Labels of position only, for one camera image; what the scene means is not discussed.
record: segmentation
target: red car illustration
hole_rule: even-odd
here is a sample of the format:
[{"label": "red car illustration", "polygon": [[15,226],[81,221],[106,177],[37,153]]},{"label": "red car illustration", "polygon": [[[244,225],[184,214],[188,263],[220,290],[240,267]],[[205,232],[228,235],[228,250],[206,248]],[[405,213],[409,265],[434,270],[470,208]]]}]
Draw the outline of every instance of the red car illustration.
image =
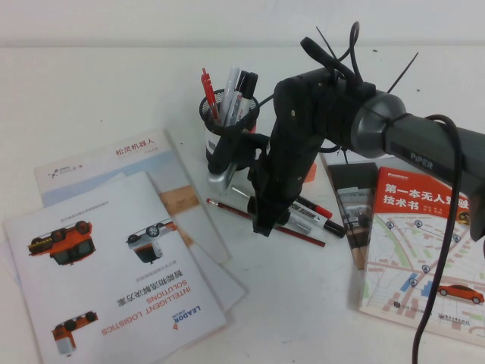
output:
[{"label": "red car illustration", "polygon": [[463,298],[465,300],[471,300],[476,305],[485,302],[482,293],[472,290],[466,286],[461,286],[460,284],[453,284],[452,286],[439,286],[438,292],[440,292],[442,296],[450,295]]},{"label": "red car illustration", "polygon": [[76,349],[73,331],[78,328],[83,328],[97,320],[98,315],[93,311],[89,311],[84,315],[67,320],[64,324],[57,325],[52,330],[52,335],[54,335],[55,343],[58,345],[59,353],[61,355],[71,356]]},{"label": "red car illustration", "polygon": [[72,265],[95,252],[90,222],[78,221],[72,226],[36,237],[28,246],[31,256],[49,254],[59,265]]}]

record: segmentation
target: book cover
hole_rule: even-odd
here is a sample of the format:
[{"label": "book cover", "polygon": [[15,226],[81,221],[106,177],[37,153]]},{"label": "book cover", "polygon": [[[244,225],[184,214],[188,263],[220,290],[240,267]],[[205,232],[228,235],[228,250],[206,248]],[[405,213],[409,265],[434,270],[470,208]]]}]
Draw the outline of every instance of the book cover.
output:
[{"label": "book cover", "polygon": [[[426,174],[381,168],[360,310],[417,327],[443,243],[451,188]],[[485,345],[483,239],[469,234],[461,196],[427,331]]]},{"label": "book cover", "polygon": [[44,362],[149,364],[226,322],[144,172],[5,227]]},{"label": "book cover", "polygon": [[[125,178],[124,173],[116,174],[111,179],[105,181],[104,184],[109,184],[116,180]],[[219,302],[222,310],[227,311],[237,301],[239,301],[245,294],[245,290],[233,280],[228,273],[225,272],[208,254],[195,243],[195,241],[185,231],[178,229],[183,238],[183,242],[189,249],[192,257],[196,261],[202,277],[205,279],[216,300]],[[0,260],[4,267],[8,270],[15,283],[20,286],[18,272],[15,267],[14,257],[11,253],[11,248],[8,242],[0,242]]]},{"label": "book cover", "polygon": [[229,258],[222,239],[162,129],[36,168],[44,206],[96,188],[118,174],[144,171],[175,221],[216,263]]}]

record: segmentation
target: red pencil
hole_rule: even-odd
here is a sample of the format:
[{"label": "red pencil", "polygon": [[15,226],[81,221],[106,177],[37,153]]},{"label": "red pencil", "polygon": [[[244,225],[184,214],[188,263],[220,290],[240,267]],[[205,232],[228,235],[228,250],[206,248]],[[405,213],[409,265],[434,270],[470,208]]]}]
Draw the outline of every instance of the red pencil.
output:
[{"label": "red pencil", "polygon": [[[214,206],[217,206],[219,209],[223,209],[223,210],[226,210],[228,212],[232,212],[233,214],[242,216],[242,217],[247,218],[249,220],[252,219],[251,218],[251,215],[248,214],[247,212],[238,210],[238,209],[236,209],[236,208],[234,208],[232,206],[226,205],[225,203],[216,201],[214,199],[206,199],[206,202],[207,203],[210,203],[210,204],[212,204]],[[284,226],[276,226],[275,229],[281,231],[282,233],[285,233],[285,234],[288,234],[288,235],[292,235],[294,237],[298,237],[299,239],[306,240],[309,243],[312,243],[312,244],[321,246],[322,248],[325,246],[325,243],[323,241],[319,241],[317,239],[314,239],[313,237],[307,237],[306,235],[303,235],[303,234],[300,234],[300,233],[298,233],[296,231],[287,229]]]}]

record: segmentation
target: black mesh pen holder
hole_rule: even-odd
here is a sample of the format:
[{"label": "black mesh pen holder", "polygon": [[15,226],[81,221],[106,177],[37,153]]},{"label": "black mesh pen holder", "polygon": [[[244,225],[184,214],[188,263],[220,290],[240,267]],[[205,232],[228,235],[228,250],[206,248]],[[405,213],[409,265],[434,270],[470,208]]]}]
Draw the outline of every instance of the black mesh pen holder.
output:
[{"label": "black mesh pen holder", "polygon": [[[221,101],[224,96],[224,89],[218,89],[214,91],[215,99],[217,102],[217,107],[221,106]],[[219,142],[221,136],[226,133],[255,133],[256,132],[256,121],[259,116],[259,104],[258,100],[254,97],[249,104],[249,112],[246,116],[241,118],[237,124],[224,127],[217,125],[212,117],[211,108],[205,97],[199,106],[199,114],[205,124],[205,157],[210,162],[212,158],[212,153],[214,153],[215,147]]]}]

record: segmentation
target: white vehicle image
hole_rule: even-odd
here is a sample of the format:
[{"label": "white vehicle image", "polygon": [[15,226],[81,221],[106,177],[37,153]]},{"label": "white vehicle image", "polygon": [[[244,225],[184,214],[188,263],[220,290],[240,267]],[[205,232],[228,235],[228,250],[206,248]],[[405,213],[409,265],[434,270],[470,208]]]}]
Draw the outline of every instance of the white vehicle image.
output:
[{"label": "white vehicle image", "polygon": [[131,234],[127,239],[128,247],[134,250],[142,262],[152,264],[156,259],[163,256],[160,237],[176,229],[177,227],[172,220],[158,222]]}]

